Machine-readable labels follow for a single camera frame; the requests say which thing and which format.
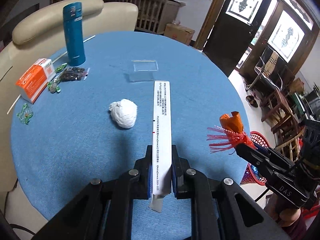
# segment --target screw head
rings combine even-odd
[[[233,184],[233,180],[230,179],[230,178],[225,178],[225,179],[223,180],[223,182],[224,182],[224,184],[227,184],[227,185],[232,185],[232,184]]]
[[[196,174],[196,170],[195,169],[187,169],[187,174],[189,175],[195,175]]]
[[[139,171],[136,169],[132,169],[132,170],[129,170],[129,174],[131,176],[137,176],[139,174]]]
[[[100,182],[101,182],[101,179],[97,179],[97,178],[93,178],[92,180],[90,180],[90,183],[92,185],[98,185],[100,184]]]

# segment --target orange and white box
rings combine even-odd
[[[38,59],[16,82],[22,98],[34,103],[56,73],[51,59]]]

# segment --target crumpled white paper ball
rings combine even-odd
[[[122,99],[118,102],[113,102],[109,106],[112,120],[123,128],[131,128],[134,126],[137,119],[137,105],[128,100]]]

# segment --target tiled floor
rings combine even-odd
[[[266,122],[261,123],[262,110],[251,107],[245,100],[247,93],[244,89],[244,83],[242,77],[237,71],[229,76],[229,80],[236,88],[247,112],[249,126],[251,131],[260,132],[268,140],[271,147],[275,146],[275,138],[270,131],[270,125]],[[242,188],[253,198],[257,198],[265,189],[265,186],[259,186],[257,184],[243,185]],[[258,204],[262,207],[265,206],[265,198],[258,201]],[[20,184],[9,193],[6,203],[6,219],[9,223],[18,224],[30,229],[33,232],[37,232],[47,220],[30,204],[29,200],[23,193]],[[15,229],[16,233],[22,240],[31,239],[31,235]]]

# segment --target red plastic basket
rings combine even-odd
[[[270,147],[267,139],[261,133],[259,133],[257,131],[250,132],[250,139],[253,142],[255,142],[263,147]],[[267,180],[264,177],[257,178],[256,175],[253,173],[250,165],[251,164],[248,163],[240,185],[248,184],[248,183],[258,183],[259,185],[264,186],[265,183],[267,182]]]

